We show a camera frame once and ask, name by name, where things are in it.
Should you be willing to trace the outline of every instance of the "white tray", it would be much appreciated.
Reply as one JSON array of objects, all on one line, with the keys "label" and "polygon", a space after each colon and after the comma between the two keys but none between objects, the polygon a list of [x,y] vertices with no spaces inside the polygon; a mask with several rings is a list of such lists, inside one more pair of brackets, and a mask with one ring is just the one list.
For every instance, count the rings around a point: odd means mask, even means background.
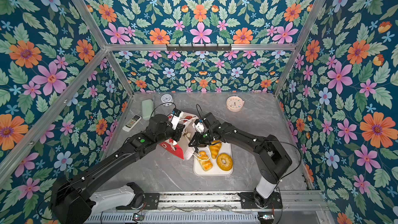
[{"label": "white tray", "polygon": [[[213,164],[213,167],[210,169],[210,170],[208,170],[208,171],[204,171],[203,169],[202,169],[202,167],[201,167],[201,165],[199,164],[199,162],[198,162],[198,159],[196,158],[196,157],[194,157],[194,160],[195,161],[193,161],[193,172],[196,174],[196,175],[199,175],[199,176],[210,176],[210,175],[214,175],[214,176],[217,176],[217,175],[231,175],[232,174],[232,171],[234,170],[234,167],[232,166],[232,169],[230,169],[229,171],[223,171],[222,169],[220,169],[220,167],[217,165],[217,161],[216,161],[216,159],[213,159],[212,157],[211,157],[211,154],[210,154],[210,152],[209,152],[209,150],[206,148],[206,147],[199,147],[198,148],[198,150],[199,151],[205,151],[206,152],[206,154],[207,154],[207,156],[208,157],[210,157],[210,161],[211,161],[211,163]],[[230,143],[222,143],[222,146],[221,146],[221,149],[220,149],[220,151],[218,152],[219,154],[221,154],[221,153],[226,153],[226,154],[228,154],[231,158],[232,158],[232,153],[231,153],[231,144]]]}]

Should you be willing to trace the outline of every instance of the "pastry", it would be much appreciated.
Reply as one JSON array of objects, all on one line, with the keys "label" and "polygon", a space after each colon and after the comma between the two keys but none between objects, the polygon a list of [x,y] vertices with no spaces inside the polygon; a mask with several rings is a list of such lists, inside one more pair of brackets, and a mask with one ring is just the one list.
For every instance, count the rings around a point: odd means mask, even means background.
[{"label": "pastry", "polygon": [[[218,142],[221,142],[221,141],[219,141],[219,140],[214,140],[213,142],[211,142],[211,144],[215,144],[215,143],[218,143]],[[222,143],[218,143],[218,144],[209,146],[210,153],[211,153],[211,158],[212,158],[212,159],[216,159],[216,158],[217,158],[218,152],[219,152],[220,149],[221,149],[221,145],[222,145]]]},{"label": "pastry", "polygon": [[220,167],[220,169],[227,172],[232,169],[232,158],[228,154],[222,153],[217,157],[217,165]]},{"label": "pastry", "polygon": [[199,156],[198,156],[198,162],[201,165],[202,169],[206,172],[208,170],[210,170],[211,168],[213,168],[213,164],[211,163],[210,160],[207,161],[202,161],[202,160],[206,160],[209,157],[206,155],[205,151],[200,151],[199,152]]}]

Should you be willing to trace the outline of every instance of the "wall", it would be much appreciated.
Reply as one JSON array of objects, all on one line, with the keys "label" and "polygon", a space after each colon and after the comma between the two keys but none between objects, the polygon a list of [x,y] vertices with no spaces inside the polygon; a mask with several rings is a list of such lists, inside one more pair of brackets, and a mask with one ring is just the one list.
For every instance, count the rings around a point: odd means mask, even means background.
[{"label": "wall", "polygon": [[398,222],[396,0],[327,0],[279,99],[339,224]]},{"label": "wall", "polygon": [[[117,44],[287,44],[296,42],[313,3],[313,0],[85,1],[108,43]],[[295,13],[290,17],[292,7]],[[206,29],[202,40],[197,33],[200,25]],[[280,39],[277,28],[289,29],[290,38]],[[122,34],[119,39],[115,37],[116,29]],[[245,29],[243,42],[239,37]],[[161,41],[156,40],[156,30],[162,32]],[[317,33],[318,28],[314,27],[312,32]],[[222,52],[206,56],[158,52],[158,57],[142,51],[122,53],[124,58],[120,62],[137,91],[272,92],[289,53],[275,56],[276,52],[272,55],[272,51],[255,51],[252,56],[237,52],[228,57]]]},{"label": "wall", "polygon": [[[0,0],[0,15],[2,159],[57,100],[98,47],[70,0]],[[92,50],[89,56],[83,56],[81,47]],[[55,74],[56,83],[47,83],[44,76],[48,73]],[[28,85],[35,93],[28,93]],[[52,218],[47,202],[53,182],[57,177],[77,175],[100,161],[126,104],[126,91],[103,59],[2,186],[0,223],[47,223],[36,213],[38,204],[46,199],[38,210],[40,215]],[[7,139],[7,127],[12,128],[13,140]]]}]

